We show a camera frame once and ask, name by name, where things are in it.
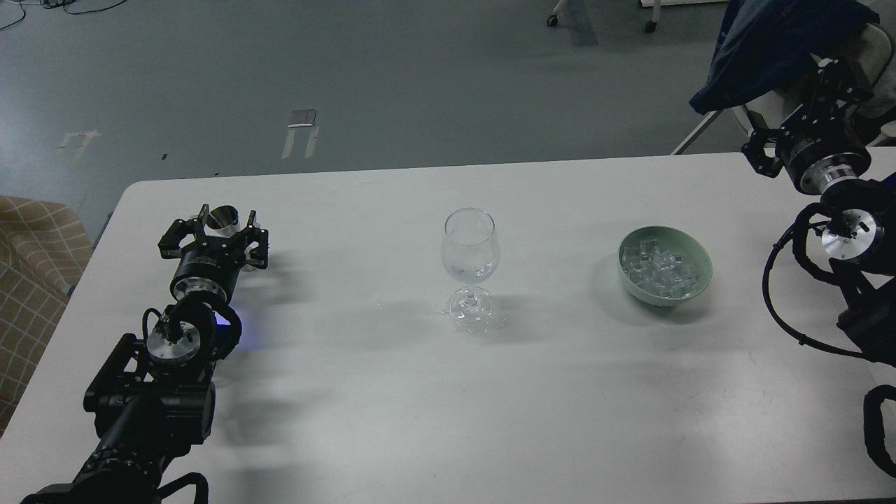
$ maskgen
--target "chair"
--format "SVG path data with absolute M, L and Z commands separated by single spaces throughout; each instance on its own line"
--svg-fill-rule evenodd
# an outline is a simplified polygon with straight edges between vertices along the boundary
M 0 196 L 0 436 L 92 251 L 67 206 Z
M 656 31 L 657 23 L 659 22 L 660 2 L 658 1 L 658 2 L 652 2 L 652 3 L 653 3 L 653 11 L 650 16 L 650 21 L 648 21 L 647 24 L 644 25 L 644 31 L 646 31 L 648 33 L 653 33 L 654 31 Z M 560 11 L 562 11 L 564 7 L 566 7 L 566 4 L 569 4 L 569 0 L 560 0 L 559 2 L 557 2 L 556 7 L 554 7 L 554 10 L 551 11 L 551 14 L 547 17 L 547 26 L 554 28 L 557 25 L 557 15 L 560 14 Z
M 843 42 L 831 55 L 856 61 L 865 73 L 867 80 L 874 86 L 892 60 L 894 52 L 896 52 L 896 46 L 894 46 L 890 34 L 876 24 L 867 24 L 863 30 Z M 746 118 L 747 111 L 759 113 L 770 128 L 776 128 L 799 105 L 807 79 L 808 76 L 788 86 L 769 91 L 746 105 L 728 110 L 732 111 L 738 125 L 746 135 L 749 135 L 752 129 Z M 855 109 L 854 107 L 847 110 L 847 116 L 854 113 Z M 707 114 L 700 124 L 672 151 L 672 155 L 683 153 L 723 111 L 713 110 Z M 886 131 L 896 132 L 896 127 L 891 125 L 885 125 L 884 128 Z

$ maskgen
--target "cable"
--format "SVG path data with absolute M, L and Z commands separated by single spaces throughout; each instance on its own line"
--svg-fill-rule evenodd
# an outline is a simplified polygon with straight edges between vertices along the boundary
M 94 11 L 80 11 L 79 13 L 71 13 L 71 12 L 69 12 L 69 10 L 68 10 L 68 6 L 71 5 L 71 4 L 65 4 L 65 5 L 62 6 L 62 10 L 64 10 L 66 14 L 71 14 L 72 16 L 78 16 L 78 15 L 81 15 L 81 14 L 101 13 L 101 12 L 103 12 L 103 11 L 107 11 L 107 10 L 112 9 L 112 8 L 114 8 L 114 7 L 118 7 L 119 5 L 123 4 L 124 2 L 127 2 L 127 0 L 121 0 L 121 2 L 118 2 L 117 4 L 112 4 L 112 5 L 110 5 L 109 7 L 103 7 L 102 9 L 96 9 L 96 10 L 94 10 Z
M 143 339 L 145 340 L 149 337 L 150 329 L 146 326 L 146 322 L 150 319 L 150 313 L 154 313 L 156 317 L 162 318 L 162 314 L 155 308 L 147 308 L 146 311 L 143 312 Z
M 18 4 L 18 5 L 19 5 L 19 8 L 22 9 L 22 17 L 19 18 L 17 21 L 11 22 L 11 23 L 7 24 L 6 26 L 0 28 L 0 31 L 6 30 L 7 28 L 9 28 L 9 27 L 11 27 L 11 26 L 14 26 L 14 25 L 16 25 L 16 24 L 19 24 L 20 22 L 22 22 L 23 19 L 25 19 L 25 15 L 26 15 L 26 14 L 25 14 L 25 6 L 22 5 L 22 2 L 13 2 L 13 3 L 14 3 L 14 4 Z
M 771 294 L 769 293 L 769 280 L 771 278 L 771 269 L 775 265 L 775 259 L 778 257 L 778 253 L 794 238 L 794 229 L 796 224 L 791 224 L 784 234 L 775 242 L 774 245 L 771 246 L 771 253 L 769 254 L 769 260 L 765 263 L 765 268 L 762 270 L 762 300 L 765 301 L 765 307 L 769 310 L 771 314 L 771 318 L 774 319 L 775 323 L 778 324 L 778 327 L 784 330 L 785 333 L 791 335 L 796 339 L 799 344 L 804 344 L 811 346 L 817 350 L 821 350 L 822 352 L 834 353 L 837 355 L 845 355 L 847 357 L 855 357 L 857 359 L 863 359 L 869 362 L 876 362 L 875 360 L 869 358 L 867 355 L 862 352 L 852 352 L 849 350 L 845 350 L 836 346 L 831 346 L 827 343 L 822 343 L 818 340 L 810 338 L 803 333 L 800 333 L 793 327 L 791 327 L 787 322 L 784 321 L 778 315 L 778 312 L 775 311 L 774 306 L 771 304 Z

